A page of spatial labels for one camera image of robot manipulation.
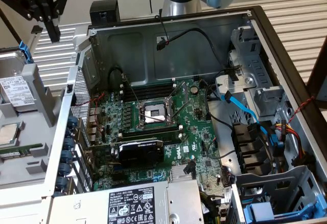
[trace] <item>warning label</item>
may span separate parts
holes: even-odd
[[[14,107],[34,104],[33,95],[22,76],[2,78],[0,84]]]
[[[155,224],[154,188],[110,193],[108,224]]]

